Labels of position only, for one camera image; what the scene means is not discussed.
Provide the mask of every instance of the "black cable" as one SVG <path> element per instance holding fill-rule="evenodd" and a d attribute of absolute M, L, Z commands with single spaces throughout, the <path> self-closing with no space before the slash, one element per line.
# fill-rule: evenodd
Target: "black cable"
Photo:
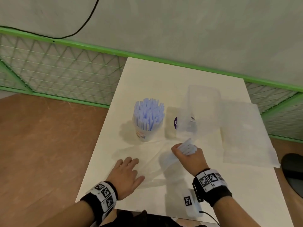
<path fill-rule="evenodd" d="M 199 213 L 206 213 L 208 216 L 210 216 L 212 219 L 214 219 L 209 213 L 204 212 L 204 211 L 199 211 Z"/>
<path fill-rule="evenodd" d="M 51 38 L 51 39 L 64 39 L 64 38 L 69 38 L 71 36 L 74 36 L 76 35 L 78 32 L 80 32 L 81 29 L 83 29 L 83 27 L 86 25 L 86 23 L 90 20 L 90 18 L 92 17 L 97 5 L 98 5 L 98 2 L 99 0 L 96 1 L 95 3 L 95 6 L 91 12 L 91 14 L 89 15 L 88 19 L 85 21 L 85 23 L 80 27 L 80 29 L 78 29 L 75 33 L 71 34 L 71 35 L 68 35 L 68 36 L 65 36 L 65 37 L 61 37 L 61 38 L 53 38 L 53 37 L 49 37 L 49 36 L 45 36 L 45 35 L 41 35 L 41 34 L 37 34 L 37 33 L 32 33 L 32 32 L 29 32 L 29 31 L 26 31 L 26 30 L 22 30 L 22 29 L 17 29 L 17 28 L 14 28 L 14 27 L 10 27 L 10 26 L 2 26 L 0 25 L 0 27 L 2 28 L 6 28 L 6 29 L 15 29 L 15 30 L 18 30 L 18 31 L 21 31 L 21 32 L 25 32 L 25 33 L 30 33 L 30 34 L 34 34 L 34 35 L 37 35 L 37 36 L 41 36 L 41 37 L 45 37 L 45 38 Z"/>

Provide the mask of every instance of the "bundle of straws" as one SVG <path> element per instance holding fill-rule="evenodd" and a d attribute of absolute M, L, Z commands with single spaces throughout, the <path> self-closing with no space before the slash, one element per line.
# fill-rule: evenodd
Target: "bundle of straws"
<path fill-rule="evenodd" d="M 145 98 L 137 101 L 134 106 L 133 121 L 142 130 L 157 129 L 164 118 L 164 104 L 159 100 Z"/>

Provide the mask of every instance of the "wristband with qr markers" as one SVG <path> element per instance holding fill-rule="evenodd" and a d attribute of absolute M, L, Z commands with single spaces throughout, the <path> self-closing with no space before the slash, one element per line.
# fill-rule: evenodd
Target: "wristband with qr markers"
<path fill-rule="evenodd" d="M 110 182 L 100 182 L 81 198 L 93 210 L 97 225 L 113 210 L 118 199 L 116 188 Z"/>
<path fill-rule="evenodd" d="M 198 201 L 205 200 L 211 207 L 222 197 L 232 196 L 227 183 L 214 169 L 205 169 L 198 173 L 192 185 Z"/>

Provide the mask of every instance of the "floor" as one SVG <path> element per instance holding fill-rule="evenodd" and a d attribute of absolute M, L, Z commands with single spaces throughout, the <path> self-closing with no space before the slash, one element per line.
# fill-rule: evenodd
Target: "floor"
<path fill-rule="evenodd" d="M 0 99 L 0 108 L 0 226 L 36 226 L 74 203 L 108 110 L 22 94 Z M 271 140 L 279 160 L 303 155 L 301 143 Z M 299 227 L 303 198 L 275 171 Z"/>

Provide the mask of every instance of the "qr code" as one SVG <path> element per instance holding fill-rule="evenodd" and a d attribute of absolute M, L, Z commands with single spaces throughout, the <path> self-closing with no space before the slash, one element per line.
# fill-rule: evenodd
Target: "qr code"
<path fill-rule="evenodd" d="M 217 176 L 214 173 L 208 174 L 207 177 L 212 183 L 218 180 Z"/>
<path fill-rule="evenodd" d="M 105 188 L 104 190 L 101 190 L 101 193 L 106 198 L 108 195 L 111 194 L 111 192 L 108 190 L 108 188 Z"/>
<path fill-rule="evenodd" d="M 210 184 L 210 182 L 208 181 L 206 176 L 203 176 L 202 178 L 200 178 L 199 181 L 203 187 L 206 187 L 208 184 Z"/>
<path fill-rule="evenodd" d="M 185 206 L 191 206 L 192 205 L 190 196 L 184 197 L 184 201 L 185 201 Z"/>
<path fill-rule="evenodd" d="M 114 204 L 114 200 L 112 196 L 106 199 L 106 204 L 107 204 L 107 208 L 111 207 Z"/>
<path fill-rule="evenodd" d="M 218 179 L 220 179 L 221 181 L 224 181 L 224 179 L 222 178 L 222 176 L 219 173 L 216 173 L 216 176 L 218 177 Z"/>
<path fill-rule="evenodd" d="M 99 183 L 94 188 L 97 189 L 97 190 L 102 190 L 104 187 L 105 187 L 104 185 L 102 185 L 101 183 Z"/>

